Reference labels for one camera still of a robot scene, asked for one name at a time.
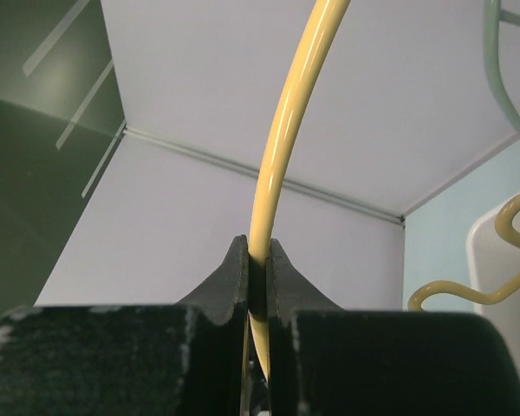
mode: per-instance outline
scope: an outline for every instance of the yellow tube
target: yellow tube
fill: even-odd
[[[316,1],[277,104],[258,174],[252,220],[250,221],[249,254],[264,276],[277,201],[296,134],[315,81],[322,69],[323,61],[349,3],[350,0]],[[263,296],[263,299],[257,299],[256,303],[265,305],[265,283],[263,293],[253,292],[251,296]],[[268,379],[270,355],[265,311],[255,311],[250,314],[250,327],[258,359],[266,379]]]
[[[497,214],[495,218],[495,231],[507,243],[520,249],[520,232],[512,226],[514,217],[520,212],[520,194],[511,199]],[[499,303],[520,289],[520,272],[512,277],[501,288],[492,293],[482,293],[470,289],[460,283],[438,280],[428,283],[416,290],[408,301],[408,309],[421,311],[422,302],[429,296],[438,293],[448,293],[463,297],[468,301],[481,303],[483,305],[493,305]]]

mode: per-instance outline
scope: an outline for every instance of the curved yellow tube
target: curved yellow tube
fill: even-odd
[[[296,134],[301,125],[315,81],[347,11],[350,0],[317,0],[295,53],[283,87],[270,135],[264,150],[250,221],[249,254],[259,273],[251,279],[265,280],[265,262],[270,249],[271,231],[277,201]],[[257,284],[263,291],[252,291],[250,299],[265,308],[265,281]],[[266,379],[270,377],[268,323],[265,310],[250,312],[250,327],[258,359]]]
[[[507,243],[520,249],[520,232],[512,226],[514,217],[520,212],[520,194],[511,199],[495,218],[495,231]],[[499,303],[520,289],[520,272],[501,288],[492,293],[482,293],[460,283],[438,280],[428,283],[414,292],[408,301],[408,309],[420,311],[422,302],[438,293],[449,293],[483,305]]]

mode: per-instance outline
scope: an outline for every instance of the yellow cable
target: yellow cable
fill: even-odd
[[[315,81],[349,3],[350,0],[316,1],[277,104],[260,166],[250,221],[249,254],[264,276],[277,201],[296,134]],[[250,301],[265,306],[265,283],[262,284],[262,287],[263,292],[260,290],[251,294],[258,299]],[[268,379],[270,377],[270,354],[265,310],[251,311],[250,327],[258,359],[266,379]]]
[[[519,212],[520,194],[511,199],[497,214],[495,218],[495,231],[504,241],[520,249],[520,232],[516,231],[512,226],[512,221]],[[429,296],[438,293],[448,293],[483,305],[494,305],[495,303],[503,301],[518,289],[520,289],[520,272],[501,288],[492,293],[482,293],[460,283],[438,280],[428,283],[416,290],[408,301],[408,309],[413,311],[423,310],[422,302]]]

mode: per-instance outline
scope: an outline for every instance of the yellow hose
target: yellow hose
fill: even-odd
[[[264,277],[264,282],[257,284],[263,291],[252,291],[250,294],[250,302],[256,305],[262,304],[265,307],[265,263],[270,249],[277,201],[296,134],[315,81],[349,3],[350,0],[316,1],[277,104],[260,166],[250,221],[249,254],[260,273],[256,276],[251,274],[250,278],[261,280]],[[250,312],[250,328],[260,365],[268,379],[270,343],[265,310]]]
[[[519,212],[520,194],[511,199],[497,214],[495,218],[495,231],[504,241],[520,249],[520,232],[516,231],[512,226],[512,221]],[[412,311],[423,310],[422,302],[429,296],[438,293],[448,293],[483,305],[494,305],[495,303],[503,301],[518,289],[520,289],[520,272],[501,288],[492,293],[482,293],[460,283],[438,280],[428,283],[416,290],[408,301],[408,309]]]

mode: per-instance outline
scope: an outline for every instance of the white wall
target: white wall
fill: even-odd
[[[248,234],[255,181],[126,136],[38,304],[176,302]],[[273,233],[346,308],[399,309],[403,230],[283,190]]]

